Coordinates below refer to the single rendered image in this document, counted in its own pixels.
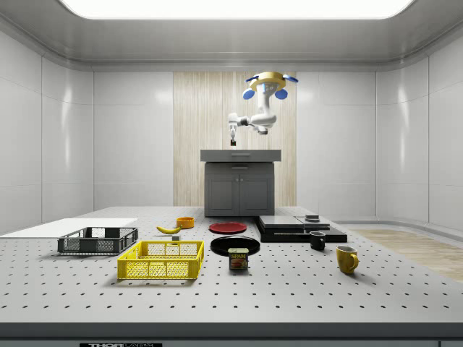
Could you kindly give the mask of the flat-sided can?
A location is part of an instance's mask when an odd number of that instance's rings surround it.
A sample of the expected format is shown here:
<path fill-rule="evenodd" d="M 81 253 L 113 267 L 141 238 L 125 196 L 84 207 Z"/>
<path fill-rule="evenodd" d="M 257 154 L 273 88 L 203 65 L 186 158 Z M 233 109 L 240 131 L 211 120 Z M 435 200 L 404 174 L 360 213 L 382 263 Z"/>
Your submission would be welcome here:
<path fill-rule="evenodd" d="M 246 270 L 248 269 L 248 248 L 229 248 L 229 269 Z"/>

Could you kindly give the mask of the yellow mug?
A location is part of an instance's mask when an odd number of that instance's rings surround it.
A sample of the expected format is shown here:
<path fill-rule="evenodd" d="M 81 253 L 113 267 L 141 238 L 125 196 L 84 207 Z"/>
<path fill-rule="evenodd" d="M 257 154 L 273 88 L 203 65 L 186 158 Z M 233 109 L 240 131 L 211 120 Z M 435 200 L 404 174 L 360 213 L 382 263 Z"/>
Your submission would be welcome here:
<path fill-rule="evenodd" d="M 337 246 L 336 257 L 340 271 L 352 274 L 359 265 L 357 250 L 349 246 Z"/>

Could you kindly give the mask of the black plate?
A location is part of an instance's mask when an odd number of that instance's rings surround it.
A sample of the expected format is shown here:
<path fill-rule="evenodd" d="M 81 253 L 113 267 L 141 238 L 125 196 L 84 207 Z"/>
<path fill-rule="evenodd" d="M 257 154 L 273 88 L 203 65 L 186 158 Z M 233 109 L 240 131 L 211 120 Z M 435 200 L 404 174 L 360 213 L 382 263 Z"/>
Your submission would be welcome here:
<path fill-rule="evenodd" d="M 260 242 L 247 236 L 224 236 L 211 242 L 211 250 L 222 256 L 227 256 L 230 248 L 247 248 L 252 255 L 260 250 Z"/>

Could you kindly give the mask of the yellow basket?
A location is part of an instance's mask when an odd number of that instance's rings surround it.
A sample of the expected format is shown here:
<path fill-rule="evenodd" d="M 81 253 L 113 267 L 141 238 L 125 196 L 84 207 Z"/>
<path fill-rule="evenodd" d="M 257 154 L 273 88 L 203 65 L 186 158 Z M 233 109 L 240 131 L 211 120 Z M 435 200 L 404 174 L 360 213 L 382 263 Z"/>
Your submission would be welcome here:
<path fill-rule="evenodd" d="M 119 279 L 196 279 L 203 241 L 139 241 L 117 259 Z"/>

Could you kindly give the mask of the dark grey basket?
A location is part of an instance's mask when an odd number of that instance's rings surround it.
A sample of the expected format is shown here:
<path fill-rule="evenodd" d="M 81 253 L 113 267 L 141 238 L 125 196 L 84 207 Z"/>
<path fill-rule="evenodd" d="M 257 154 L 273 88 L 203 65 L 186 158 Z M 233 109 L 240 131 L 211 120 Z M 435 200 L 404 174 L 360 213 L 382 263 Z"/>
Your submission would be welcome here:
<path fill-rule="evenodd" d="M 138 229 L 128 227 L 86 227 L 58 239 L 62 254 L 114 255 L 132 246 Z"/>

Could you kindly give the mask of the white board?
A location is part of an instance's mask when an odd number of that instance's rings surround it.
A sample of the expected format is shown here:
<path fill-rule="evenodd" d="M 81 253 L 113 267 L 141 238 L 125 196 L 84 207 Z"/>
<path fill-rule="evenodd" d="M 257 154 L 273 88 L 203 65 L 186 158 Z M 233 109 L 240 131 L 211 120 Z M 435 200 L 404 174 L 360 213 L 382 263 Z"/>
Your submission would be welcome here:
<path fill-rule="evenodd" d="M 136 218 L 65 218 L 1 235 L 0 238 L 56 239 L 85 227 L 124 227 L 136 220 Z"/>

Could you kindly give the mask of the black mug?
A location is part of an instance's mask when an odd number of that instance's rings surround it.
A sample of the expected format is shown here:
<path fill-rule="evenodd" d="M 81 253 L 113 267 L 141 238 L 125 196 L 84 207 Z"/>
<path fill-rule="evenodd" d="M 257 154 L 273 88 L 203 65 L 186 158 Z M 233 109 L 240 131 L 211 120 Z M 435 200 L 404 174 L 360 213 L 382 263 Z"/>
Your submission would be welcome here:
<path fill-rule="evenodd" d="M 326 246 L 326 234 L 322 231 L 311 231 L 310 247 L 317 251 L 323 251 Z"/>

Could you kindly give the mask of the drone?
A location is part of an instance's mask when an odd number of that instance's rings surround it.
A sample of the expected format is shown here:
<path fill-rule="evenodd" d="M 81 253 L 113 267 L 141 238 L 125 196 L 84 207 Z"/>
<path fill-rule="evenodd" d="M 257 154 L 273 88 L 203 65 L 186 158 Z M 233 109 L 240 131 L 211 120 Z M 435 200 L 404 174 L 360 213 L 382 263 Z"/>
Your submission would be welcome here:
<path fill-rule="evenodd" d="M 295 77 L 289 76 L 288 74 L 281 74 L 279 72 L 261 72 L 255 76 L 245 80 L 249 82 L 250 86 L 243 91 L 242 97 L 245 100 L 250 99 L 254 96 L 255 92 L 258 91 L 257 86 L 265 83 L 276 83 L 275 88 L 272 90 L 272 93 L 279 100 L 283 100 L 287 97 L 288 92 L 284 89 L 286 86 L 286 81 L 291 81 L 298 83 L 298 79 Z"/>

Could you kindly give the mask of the white cabinet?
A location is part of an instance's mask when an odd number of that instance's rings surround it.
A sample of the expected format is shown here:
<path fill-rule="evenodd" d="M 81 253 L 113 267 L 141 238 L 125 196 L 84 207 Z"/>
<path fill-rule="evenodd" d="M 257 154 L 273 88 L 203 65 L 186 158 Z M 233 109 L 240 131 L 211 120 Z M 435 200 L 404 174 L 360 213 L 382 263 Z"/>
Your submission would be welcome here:
<path fill-rule="evenodd" d="M 205 216 L 273 215 L 272 163 L 205 164 Z"/>

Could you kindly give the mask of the black stove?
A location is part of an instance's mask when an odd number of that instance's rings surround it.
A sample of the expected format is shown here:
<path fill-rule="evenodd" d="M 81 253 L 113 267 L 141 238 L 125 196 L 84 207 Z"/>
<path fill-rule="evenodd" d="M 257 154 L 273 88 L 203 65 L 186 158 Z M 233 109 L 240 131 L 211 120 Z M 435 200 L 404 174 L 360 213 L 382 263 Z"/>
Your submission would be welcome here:
<path fill-rule="evenodd" d="M 309 242 L 311 231 L 326 234 L 326 242 L 347 242 L 347 235 L 319 215 L 262 215 L 255 219 L 262 242 Z"/>

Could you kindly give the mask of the red plate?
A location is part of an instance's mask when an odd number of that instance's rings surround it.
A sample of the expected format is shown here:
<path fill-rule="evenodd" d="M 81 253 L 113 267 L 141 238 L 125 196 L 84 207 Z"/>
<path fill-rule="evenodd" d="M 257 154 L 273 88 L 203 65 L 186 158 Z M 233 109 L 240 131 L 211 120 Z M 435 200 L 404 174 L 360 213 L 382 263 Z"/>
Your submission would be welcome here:
<path fill-rule="evenodd" d="M 238 234 L 247 230 L 247 225 L 240 222 L 220 222 L 209 226 L 209 231 L 215 234 Z"/>

